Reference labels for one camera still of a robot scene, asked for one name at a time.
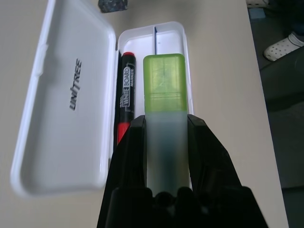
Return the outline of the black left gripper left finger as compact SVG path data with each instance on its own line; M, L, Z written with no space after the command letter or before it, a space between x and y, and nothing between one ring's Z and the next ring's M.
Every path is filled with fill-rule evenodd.
M110 162L97 227L148 228L152 191L147 188L146 120L131 121Z

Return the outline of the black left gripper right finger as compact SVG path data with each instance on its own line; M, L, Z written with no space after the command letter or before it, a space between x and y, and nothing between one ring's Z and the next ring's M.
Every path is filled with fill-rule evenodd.
M240 186L228 151L204 120L189 114L188 158L193 189Z

